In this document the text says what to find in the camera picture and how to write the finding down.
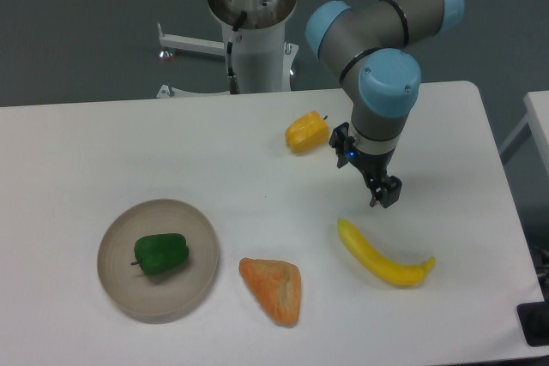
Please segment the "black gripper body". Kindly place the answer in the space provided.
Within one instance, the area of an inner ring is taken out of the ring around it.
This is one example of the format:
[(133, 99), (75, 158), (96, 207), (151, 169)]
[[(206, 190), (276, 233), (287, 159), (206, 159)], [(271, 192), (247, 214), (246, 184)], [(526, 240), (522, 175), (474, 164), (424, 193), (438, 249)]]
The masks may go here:
[(348, 162), (353, 165), (362, 175), (367, 185), (381, 183), (387, 178), (387, 167), (395, 150), (384, 154), (363, 153), (354, 147), (347, 152)]

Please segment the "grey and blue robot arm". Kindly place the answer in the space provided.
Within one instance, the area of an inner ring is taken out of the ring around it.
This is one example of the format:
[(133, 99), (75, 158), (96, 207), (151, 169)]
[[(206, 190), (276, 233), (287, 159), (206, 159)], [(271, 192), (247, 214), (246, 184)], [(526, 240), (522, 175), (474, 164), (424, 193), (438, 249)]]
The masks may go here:
[[(279, 92), (289, 87), (285, 25), (297, 0), (208, 0), (220, 23), (220, 54), (231, 94)], [(455, 27), (464, 0), (377, 0), (364, 10), (331, 1), (305, 27), (309, 47), (352, 101), (351, 119), (329, 138), (339, 165), (353, 165), (371, 204), (398, 201), (401, 180), (388, 174), (421, 83), (408, 45)]]

